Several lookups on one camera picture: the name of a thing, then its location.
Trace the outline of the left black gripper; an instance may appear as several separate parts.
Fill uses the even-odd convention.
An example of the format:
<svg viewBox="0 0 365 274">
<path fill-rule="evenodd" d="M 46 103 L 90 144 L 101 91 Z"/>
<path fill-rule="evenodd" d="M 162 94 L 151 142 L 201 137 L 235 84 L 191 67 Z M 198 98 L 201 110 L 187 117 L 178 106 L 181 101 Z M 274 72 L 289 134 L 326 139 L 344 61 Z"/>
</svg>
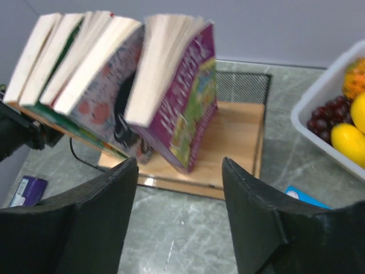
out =
<svg viewBox="0 0 365 274">
<path fill-rule="evenodd" d="M 63 134 L 1 102 L 1 160 L 23 145 L 32 150 L 54 147 Z"/>
</svg>

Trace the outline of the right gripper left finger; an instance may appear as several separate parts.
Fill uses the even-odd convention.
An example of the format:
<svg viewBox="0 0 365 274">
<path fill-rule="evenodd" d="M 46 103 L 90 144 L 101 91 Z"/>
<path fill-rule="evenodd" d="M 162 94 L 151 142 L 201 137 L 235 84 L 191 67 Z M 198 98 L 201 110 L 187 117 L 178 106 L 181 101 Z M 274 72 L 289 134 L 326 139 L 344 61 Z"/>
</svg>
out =
<svg viewBox="0 0 365 274">
<path fill-rule="evenodd" d="M 138 172 L 129 158 L 36 205 L 1 209 L 1 272 L 117 273 Z"/>
</svg>

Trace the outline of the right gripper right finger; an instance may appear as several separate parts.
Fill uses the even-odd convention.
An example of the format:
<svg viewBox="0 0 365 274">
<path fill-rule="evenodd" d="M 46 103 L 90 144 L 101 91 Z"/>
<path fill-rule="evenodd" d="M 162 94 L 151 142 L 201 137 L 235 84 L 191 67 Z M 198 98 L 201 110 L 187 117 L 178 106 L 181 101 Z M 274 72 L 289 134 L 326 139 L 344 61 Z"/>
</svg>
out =
<svg viewBox="0 0 365 274">
<path fill-rule="evenodd" d="M 364 272 L 364 202 L 317 207 L 230 158 L 222 161 L 222 182 L 239 273 Z"/>
</svg>

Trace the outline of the green 104-Storey Treehouse book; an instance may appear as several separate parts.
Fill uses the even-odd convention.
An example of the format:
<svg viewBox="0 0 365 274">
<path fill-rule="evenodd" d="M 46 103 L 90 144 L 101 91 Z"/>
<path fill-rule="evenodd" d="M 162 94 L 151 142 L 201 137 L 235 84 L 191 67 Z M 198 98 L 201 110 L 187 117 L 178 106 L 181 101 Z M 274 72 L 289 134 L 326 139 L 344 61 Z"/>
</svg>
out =
<svg viewBox="0 0 365 274">
<path fill-rule="evenodd" d="M 52 13 L 38 18 L 12 74 L 3 99 L 31 118 L 98 150 L 111 147 L 84 129 L 39 104 L 39 97 L 93 13 Z"/>
</svg>

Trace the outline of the orange Treehouse book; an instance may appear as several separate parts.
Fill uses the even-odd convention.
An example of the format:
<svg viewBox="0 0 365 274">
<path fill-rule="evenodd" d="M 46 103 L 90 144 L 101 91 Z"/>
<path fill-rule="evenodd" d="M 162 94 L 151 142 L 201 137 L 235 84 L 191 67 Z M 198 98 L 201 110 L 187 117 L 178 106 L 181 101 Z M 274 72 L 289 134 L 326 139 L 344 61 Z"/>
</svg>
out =
<svg viewBox="0 0 365 274">
<path fill-rule="evenodd" d="M 4 103 L 93 148 L 106 148 L 105 142 L 54 112 L 51 105 L 111 18 L 109 11 L 40 16 L 13 71 Z"/>
</svg>

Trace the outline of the pink floral book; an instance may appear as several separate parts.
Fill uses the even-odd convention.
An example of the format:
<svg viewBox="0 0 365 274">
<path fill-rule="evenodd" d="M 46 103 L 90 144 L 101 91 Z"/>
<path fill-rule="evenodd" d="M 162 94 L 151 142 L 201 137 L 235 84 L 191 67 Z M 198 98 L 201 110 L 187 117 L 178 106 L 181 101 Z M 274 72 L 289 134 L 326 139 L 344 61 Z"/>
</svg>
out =
<svg viewBox="0 0 365 274">
<path fill-rule="evenodd" d="M 124 110 L 143 39 L 141 22 L 114 17 L 53 105 L 57 125 L 140 163 L 149 161 L 153 149 L 125 122 Z"/>
</svg>

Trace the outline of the red 13-Storey Treehouse book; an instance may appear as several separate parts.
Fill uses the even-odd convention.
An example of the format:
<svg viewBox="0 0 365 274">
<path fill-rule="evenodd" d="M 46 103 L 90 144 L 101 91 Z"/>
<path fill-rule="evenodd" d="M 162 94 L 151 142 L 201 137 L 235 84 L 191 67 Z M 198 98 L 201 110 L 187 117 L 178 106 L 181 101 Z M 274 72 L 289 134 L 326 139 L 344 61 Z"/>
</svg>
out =
<svg viewBox="0 0 365 274">
<path fill-rule="evenodd" d="M 39 99 L 39 104 L 47 106 L 52 112 L 84 129 L 89 134 L 111 147 L 107 153 L 125 157 L 123 147 L 115 140 L 114 104 L 118 93 L 117 83 L 113 79 L 112 62 L 106 61 L 100 66 L 95 78 L 81 92 L 78 100 L 71 98 L 66 86 L 76 73 L 81 62 L 91 52 L 93 45 L 104 33 L 112 21 L 109 11 L 92 12 L 91 19 L 82 24 L 75 42 L 64 60 L 53 73 Z"/>
</svg>

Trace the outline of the purple 117-Storey Treehouse book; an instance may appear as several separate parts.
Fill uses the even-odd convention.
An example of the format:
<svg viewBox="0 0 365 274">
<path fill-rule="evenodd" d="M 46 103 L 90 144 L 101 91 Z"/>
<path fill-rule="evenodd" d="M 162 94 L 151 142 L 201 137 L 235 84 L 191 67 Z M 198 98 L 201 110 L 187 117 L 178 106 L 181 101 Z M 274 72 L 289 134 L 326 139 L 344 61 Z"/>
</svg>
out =
<svg viewBox="0 0 365 274">
<path fill-rule="evenodd" d="M 146 17 L 125 121 L 175 169 L 189 173 L 216 111 L 214 23 L 184 14 Z"/>
</svg>

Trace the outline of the blue cartoon book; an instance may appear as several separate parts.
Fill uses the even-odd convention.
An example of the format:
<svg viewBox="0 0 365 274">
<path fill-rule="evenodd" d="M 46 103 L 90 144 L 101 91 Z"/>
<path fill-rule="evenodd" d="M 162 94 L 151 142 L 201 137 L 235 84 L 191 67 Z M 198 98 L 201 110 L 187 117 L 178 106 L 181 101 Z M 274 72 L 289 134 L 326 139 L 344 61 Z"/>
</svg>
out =
<svg viewBox="0 0 365 274">
<path fill-rule="evenodd" d="M 327 205 L 323 204 L 322 202 L 314 199 L 312 196 L 308 195 L 307 193 L 299 190 L 298 188 L 295 188 L 293 186 L 288 186 L 285 190 L 285 194 L 288 196 L 291 196 L 292 198 L 298 199 L 302 202 L 312 204 L 317 207 L 331 209 Z"/>
</svg>

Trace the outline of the dark blue book at left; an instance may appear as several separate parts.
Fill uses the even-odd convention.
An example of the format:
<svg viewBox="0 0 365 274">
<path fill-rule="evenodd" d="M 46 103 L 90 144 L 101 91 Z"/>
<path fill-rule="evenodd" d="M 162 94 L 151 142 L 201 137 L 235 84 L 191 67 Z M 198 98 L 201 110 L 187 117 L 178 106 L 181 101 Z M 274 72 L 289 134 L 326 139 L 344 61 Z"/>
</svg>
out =
<svg viewBox="0 0 365 274">
<path fill-rule="evenodd" d="M 9 207 L 33 206 L 37 204 L 48 185 L 48 181 L 32 176 L 23 176 Z"/>
</svg>

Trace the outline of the yellow lemon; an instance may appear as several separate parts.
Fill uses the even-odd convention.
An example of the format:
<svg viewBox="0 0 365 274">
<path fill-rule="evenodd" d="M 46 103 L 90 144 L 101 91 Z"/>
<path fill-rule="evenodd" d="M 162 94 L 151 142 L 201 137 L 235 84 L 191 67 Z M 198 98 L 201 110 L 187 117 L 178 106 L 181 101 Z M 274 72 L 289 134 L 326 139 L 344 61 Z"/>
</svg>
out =
<svg viewBox="0 0 365 274">
<path fill-rule="evenodd" d="M 331 130 L 332 146 L 355 164 L 364 168 L 364 134 L 355 126 L 340 123 Z"/>
</svg>

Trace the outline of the dark grape bunch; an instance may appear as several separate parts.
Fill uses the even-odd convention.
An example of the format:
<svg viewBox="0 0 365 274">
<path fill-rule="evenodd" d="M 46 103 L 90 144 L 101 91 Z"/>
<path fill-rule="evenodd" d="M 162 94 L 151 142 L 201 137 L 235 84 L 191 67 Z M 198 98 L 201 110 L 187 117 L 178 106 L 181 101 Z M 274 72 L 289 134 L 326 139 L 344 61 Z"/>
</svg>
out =
<svg viewBox="0 0 365 274">
<path fill-rule="evenodd" d="M 354 124 L 350 115 L 351 104 L 352 100 L 343 95 L 327 101 L 311 113 L 311 118 L 306 123 L 307 129 L 332 145 L 331 130 L 334 126 L 340 123 Z"/>
</svg>

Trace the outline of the white plastic fruit basket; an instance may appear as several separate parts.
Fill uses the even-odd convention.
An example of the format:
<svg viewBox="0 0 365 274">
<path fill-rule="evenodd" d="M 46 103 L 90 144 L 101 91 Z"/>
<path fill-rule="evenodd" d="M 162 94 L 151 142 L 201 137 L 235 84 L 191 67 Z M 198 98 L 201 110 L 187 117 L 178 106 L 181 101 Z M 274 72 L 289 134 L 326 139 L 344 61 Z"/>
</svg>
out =
<svg viewBox="0 0 365 274">
<path fill-rule="evenodd" d="M 345 74 L 364 57 L 364 40 L 345 51 L 302 95 L 291 112 L 296 130 L 348 172 L 364 180 L 364 168 L 341 154 L 331 144 L 331 130 L 350 119 L 350 100 L 342 93 Z"/>
</svg>

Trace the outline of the small pineapple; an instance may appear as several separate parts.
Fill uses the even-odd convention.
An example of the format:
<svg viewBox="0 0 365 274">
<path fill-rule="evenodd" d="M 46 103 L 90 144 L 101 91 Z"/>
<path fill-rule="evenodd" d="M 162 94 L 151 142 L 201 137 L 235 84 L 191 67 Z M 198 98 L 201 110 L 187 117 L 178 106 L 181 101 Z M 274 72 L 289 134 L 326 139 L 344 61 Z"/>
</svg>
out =
<svg viewBox="0 0 365 274">
<path fill-rule="evenodd" d="M 350 100 L 364 92 L 364 58 L 358 58 L 346 68 L 342 91 Z"/>
</svg>

